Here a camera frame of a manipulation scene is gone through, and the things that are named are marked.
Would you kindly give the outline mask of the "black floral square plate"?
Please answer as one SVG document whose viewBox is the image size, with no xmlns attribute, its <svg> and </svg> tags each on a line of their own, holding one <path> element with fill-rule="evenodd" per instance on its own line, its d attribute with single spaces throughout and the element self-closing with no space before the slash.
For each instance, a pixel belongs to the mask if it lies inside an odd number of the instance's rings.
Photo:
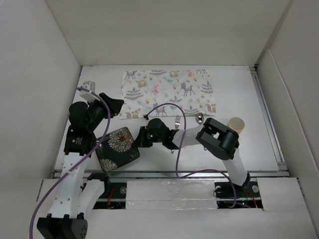
<svg viewBox="0 0 319 239">
<path fill-rule="evenodd" d="M 107 134 L 95 150 L 103 172 L 107 173 L 123 167 L 140 157 L 136 147 L 132 147 L 134 138 L 127 127 Z"/>
</svg>

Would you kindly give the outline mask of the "silver fork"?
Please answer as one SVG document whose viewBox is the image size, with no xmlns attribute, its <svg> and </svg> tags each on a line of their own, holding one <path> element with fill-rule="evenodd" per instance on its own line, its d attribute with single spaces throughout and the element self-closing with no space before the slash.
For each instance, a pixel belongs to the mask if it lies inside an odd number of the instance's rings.
<svg viewBox="0 0 319 239">
<path fill-rule="evenodd" d="M 175 123 L 174 123 L 174 127 L 175 129 L 178 129 L 180 126 L 180 120 L 181 120 L 181 116 L 176 116 L 175 118 Z"/>
</svg>

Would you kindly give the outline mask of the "floral animal print cloth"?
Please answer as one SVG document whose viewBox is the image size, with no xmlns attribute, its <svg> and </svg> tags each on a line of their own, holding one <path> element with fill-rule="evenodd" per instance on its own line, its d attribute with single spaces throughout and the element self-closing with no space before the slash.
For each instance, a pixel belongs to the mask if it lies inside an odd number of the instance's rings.
<svg viewBox="0 0 319 239">
<path fill-rule="evenodd" d="M 138 119 L 150 112 L 153 117 L 202 113 L 214 116 L 213 80 L 207 69 L 140 70 L 123 73 L 120 119 Z"/>
</svg>

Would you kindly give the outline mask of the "silver spoon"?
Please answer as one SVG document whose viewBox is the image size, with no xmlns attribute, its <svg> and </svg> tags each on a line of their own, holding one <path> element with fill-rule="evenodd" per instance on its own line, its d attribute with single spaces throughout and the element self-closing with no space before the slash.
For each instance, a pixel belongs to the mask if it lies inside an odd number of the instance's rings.
<svg viewBox="0 0 319 239">
<path fill-rule="evenodd" d="M 196 120 L 196 122 L 197 122 L 199 125 L 203 124 L 203 123 L 204 123 L 204 116 L 203 116 L 203 114 L 202 114 L 202 113 L 197 113 L 197 114 L 195 115 L 195 120 Z"/>
</svg>

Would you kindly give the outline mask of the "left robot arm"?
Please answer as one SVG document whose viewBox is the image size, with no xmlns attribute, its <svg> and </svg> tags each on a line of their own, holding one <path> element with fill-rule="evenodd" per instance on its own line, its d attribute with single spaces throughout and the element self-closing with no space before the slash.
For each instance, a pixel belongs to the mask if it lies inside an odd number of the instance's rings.
<svg viewBox="0 0 319 239">
<path fill-rule="evenodd" d="M 36 222 L 37 230 L 45 239 L 84 239 L 87 236 L 87 215 L 99 197 L 111 193 L 111 185 L 96 178 L 84 183 L 83 175 L 89 157 L 101 144 L 94 130 L 102 120 L 117 116 L 124 100 L 116 100 L 104 93 L 89 91 L 85 101 L 69 107 L 70 126 L 64 146 L 64 162 L 60 179 L 44 195 L 57 189 L 55 199 L 46 217 Z"/>
</svg>

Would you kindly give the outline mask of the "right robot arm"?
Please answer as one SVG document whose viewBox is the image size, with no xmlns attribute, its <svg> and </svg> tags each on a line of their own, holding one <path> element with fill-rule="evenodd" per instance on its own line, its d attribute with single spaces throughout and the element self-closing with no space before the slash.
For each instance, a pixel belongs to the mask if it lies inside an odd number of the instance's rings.
<svg viewBox="0 0 319 239">
<path fill-rule="evenodd" d="M 140 127 L 132 146 L 149 148 L 158 142 L 170 150 L 203 145 L 212 155 L 223 161 L 232 181 L 231 192 L 236 196 L 242 196 L 248 191 L 250 175 L 240 158 L 239 134 L 219 121 L 208 118 L 197 127 L 170 129 L 160 119 L 152 119 L 146 126 Z"/>
</svg>

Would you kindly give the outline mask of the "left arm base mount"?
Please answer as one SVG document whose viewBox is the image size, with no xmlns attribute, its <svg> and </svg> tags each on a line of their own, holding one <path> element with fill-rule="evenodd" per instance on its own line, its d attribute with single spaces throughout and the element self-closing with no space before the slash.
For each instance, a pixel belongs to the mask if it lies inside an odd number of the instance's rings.
<svg viewBox="0 0 319 239">
<path fill-rule="evenodd" d="M 126 182 L 111 182 L 107 173 L 91 173 L 90 176 L 85 179 L 82 186 L 80 186 L 83 192 L 87 182 L 89 180 L 99 179 L 104 182 L 104 193 L 98 198 L 93 209 L 125 209 L 126 208 Z"/>
</svg>

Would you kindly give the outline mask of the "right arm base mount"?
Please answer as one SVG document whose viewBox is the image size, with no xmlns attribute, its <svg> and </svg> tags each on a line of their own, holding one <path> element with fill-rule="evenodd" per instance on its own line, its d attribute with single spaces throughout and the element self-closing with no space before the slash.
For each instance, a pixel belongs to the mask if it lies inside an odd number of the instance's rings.
<svg viewBox="0 0 319 239">
<path fill-rule="evenodd" d="M 215 181 L 212 195 L 217 199 L 218 209 L 262 209 L 262 199 L 256 179 L 249 179 L 243 186 L 229 181 Z"/>
</svg>

